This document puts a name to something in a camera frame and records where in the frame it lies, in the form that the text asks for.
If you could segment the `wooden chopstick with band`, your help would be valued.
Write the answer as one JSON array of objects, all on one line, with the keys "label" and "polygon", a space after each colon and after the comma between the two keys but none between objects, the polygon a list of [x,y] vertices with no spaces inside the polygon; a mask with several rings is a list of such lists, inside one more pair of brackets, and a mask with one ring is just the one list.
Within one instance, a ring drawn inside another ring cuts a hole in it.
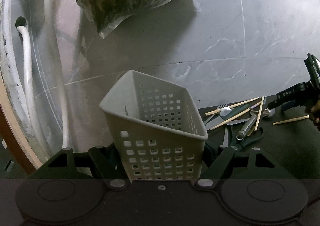
[{"label": "wooden chopstick with band", "polygon": [[281,124],[286,124],[286,123],[292,123],[292,122],[296,122],[296,121],[300,121],[300,120],[305,120],[308,118],[309,118],[309,115],[305,115],[302,117],[296,117],[296,118],[286,119],[286,120],[282,120],[282,121],[277,121],[277,122],[272,123],[272,125],[281,125]]}]

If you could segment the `green handled scissors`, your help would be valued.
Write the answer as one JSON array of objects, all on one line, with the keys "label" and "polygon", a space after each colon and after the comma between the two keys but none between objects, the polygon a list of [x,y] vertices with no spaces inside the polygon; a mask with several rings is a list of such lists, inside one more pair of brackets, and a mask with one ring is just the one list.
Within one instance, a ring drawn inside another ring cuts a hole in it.
[{"label": "green handled scissors", "polygon": [[260,127],[256,132],[252,132],[249,136],[248,134],[245,134],[244,131],[235,133],[232,126],[226,126],[225,137],[223,139],[223,144],[220,145],[220,148],[226,149],[232,147],[236,151],[242,151],[249,145],[261,140],[263,135],[264,130],[262,127]]}]

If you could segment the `steel peeler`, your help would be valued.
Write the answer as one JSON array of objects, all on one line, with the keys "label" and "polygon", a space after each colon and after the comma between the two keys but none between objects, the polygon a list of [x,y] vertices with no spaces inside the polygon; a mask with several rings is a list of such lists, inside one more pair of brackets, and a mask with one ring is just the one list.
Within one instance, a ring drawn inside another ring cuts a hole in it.
[{"label": "steel peeler", "polygon": [[241,130],[237,133],[236,140],[243,141],[244,138],[248,135],[249,131],[252,129],[252,127],[255,126],[256,121],[257,116],[251,114],[251,117],[248,119],[248,121],[245,122]]}]

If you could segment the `white perforated utensil caddy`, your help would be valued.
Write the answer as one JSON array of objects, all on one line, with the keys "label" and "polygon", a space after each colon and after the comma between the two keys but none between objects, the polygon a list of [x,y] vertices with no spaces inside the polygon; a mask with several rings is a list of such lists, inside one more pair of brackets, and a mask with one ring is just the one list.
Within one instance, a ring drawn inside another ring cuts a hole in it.
[{"label": "white perforated utensil caddy", "polygon": [[208,139],[189,91],[127,71],[99,107],[129,180],[194,180]]}]

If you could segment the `small gold spoon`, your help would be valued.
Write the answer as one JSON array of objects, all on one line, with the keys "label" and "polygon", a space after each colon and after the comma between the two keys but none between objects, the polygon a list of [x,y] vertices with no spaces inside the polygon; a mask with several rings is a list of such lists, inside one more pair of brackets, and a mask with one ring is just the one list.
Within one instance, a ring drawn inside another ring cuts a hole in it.
[{"label": "small gold spoon", "polygon": [[[261,114],[261,116],[264,118],[264,117],[266,117],[266,118],[268,118],[268,117],[271,117],[271,116],[273,116],[274,114],[275,114],[275,109],[273,108],[273,109],[268,109],[268,108],[266,108],[266,109],[264,109],[264,111],[263,111],[263,113]],[[251,110],[251,114],[254,114],[254,115],[256,115],[256,116],[258,116],[258,114],[259,114],[259,111],[255,111],[255,110]]]}]

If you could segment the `steel spoon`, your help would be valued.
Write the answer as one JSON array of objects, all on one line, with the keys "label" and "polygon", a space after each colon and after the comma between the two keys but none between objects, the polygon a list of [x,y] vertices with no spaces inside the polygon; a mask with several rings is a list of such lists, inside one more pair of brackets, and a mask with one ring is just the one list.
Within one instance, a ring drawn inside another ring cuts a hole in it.
[{"label": "steel spoon", "polygon": [[226,106],[226,107],[221,109],[220,116],[221,117],[225,117],[226,115],[228,115],[231,112],[232,112],[232,109],[230,107]]}]

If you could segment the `steel fork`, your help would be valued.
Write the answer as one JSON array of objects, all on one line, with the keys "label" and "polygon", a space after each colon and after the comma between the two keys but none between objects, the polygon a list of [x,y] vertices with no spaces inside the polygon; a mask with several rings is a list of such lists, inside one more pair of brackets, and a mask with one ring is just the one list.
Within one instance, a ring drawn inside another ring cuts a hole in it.
[{"label": "steel fork", "polygon": [[208,113],[208,116],[213,117],[217,113],[220,113],[221,109],[226,107],[226,106],[227,106],[227,104],[221,104],[221,105],[217,106],[217,108],[214,111],[211,111],[211,112]]}]

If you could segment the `wooden door frame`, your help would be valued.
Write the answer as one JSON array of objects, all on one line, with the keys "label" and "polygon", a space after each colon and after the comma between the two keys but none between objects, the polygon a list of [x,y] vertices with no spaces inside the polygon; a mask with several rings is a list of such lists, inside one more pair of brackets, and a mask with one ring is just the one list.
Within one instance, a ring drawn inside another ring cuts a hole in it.
[{"label": "wooden door frame", "polygon": [[30,147],[24,136],[13,107],[10,103],[7,90],[1,78],[1,136],[7,144],[10,152],[21,165],[22,169],[31,175],[42,162]]}]

